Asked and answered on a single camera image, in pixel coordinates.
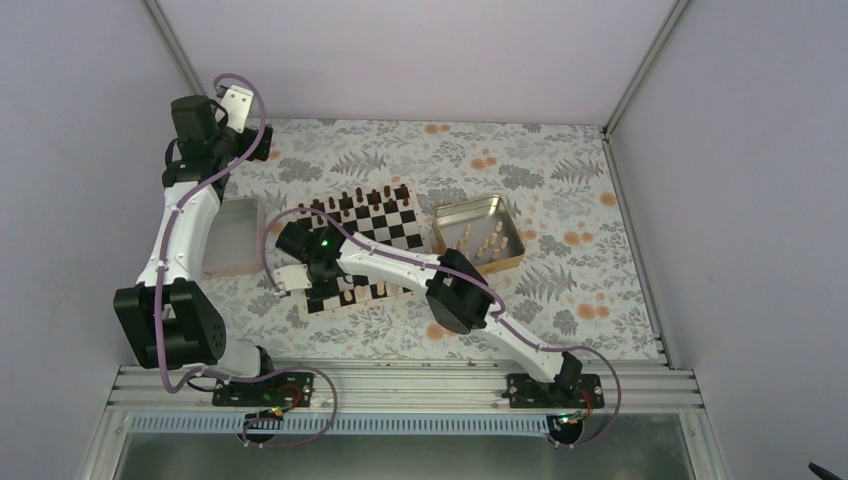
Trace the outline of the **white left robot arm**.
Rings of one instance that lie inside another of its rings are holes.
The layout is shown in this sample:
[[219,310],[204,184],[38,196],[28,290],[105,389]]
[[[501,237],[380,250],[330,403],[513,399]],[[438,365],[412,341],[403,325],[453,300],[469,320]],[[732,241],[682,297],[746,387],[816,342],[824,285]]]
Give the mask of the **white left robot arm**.
[[218,88],[213,98],[191,95],[172,102],[176,137],[166,149],[165,207],[156,244],[135,284],[113,298],[141,367],[164,372],[212,367],[226,378],[240,377],[239,392],[255,405],[276,396],[278,377],[266,370],[263,349],[228,340],[199,280],[232,166],[268,156],[271,127],[246,125],[252,106],[261,103],[257,93],[237,85]]

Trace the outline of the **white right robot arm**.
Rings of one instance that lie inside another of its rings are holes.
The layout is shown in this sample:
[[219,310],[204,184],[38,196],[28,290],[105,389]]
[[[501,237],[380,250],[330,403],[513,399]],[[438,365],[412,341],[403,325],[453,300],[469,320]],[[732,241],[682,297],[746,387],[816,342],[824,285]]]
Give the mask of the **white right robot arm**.
[[581,362],[551,351],[518,325],[504,300],[460,252],[415,253],[336,226],[308,229],[288,223],[275,246],[296,265],[276,271],[284,291],[303,289],[309,299],[339,296],[341,282],[364,276],[424,295],[436,322],[458,335],[476,335],[510,354],[539,384],[544,399],[565,407],[580,393]]

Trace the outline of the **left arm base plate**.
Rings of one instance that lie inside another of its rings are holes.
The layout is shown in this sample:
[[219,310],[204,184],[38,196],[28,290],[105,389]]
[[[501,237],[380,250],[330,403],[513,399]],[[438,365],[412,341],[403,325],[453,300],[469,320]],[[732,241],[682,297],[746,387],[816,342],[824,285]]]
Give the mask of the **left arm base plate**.
[[284,372],[255,383],[219,381],[211,403],[216,407],[288,409],[309,407],[315,375],[309,372]]

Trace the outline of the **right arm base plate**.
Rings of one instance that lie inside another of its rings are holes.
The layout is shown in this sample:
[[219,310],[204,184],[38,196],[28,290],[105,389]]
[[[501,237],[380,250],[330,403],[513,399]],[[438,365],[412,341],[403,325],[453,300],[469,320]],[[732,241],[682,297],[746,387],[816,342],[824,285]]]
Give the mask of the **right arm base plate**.
[[536,381],[529,374],[509,374],[501,397],[512,409],[600,409],[606,404],[600,377],[595,374],[582,374],[571,392]]

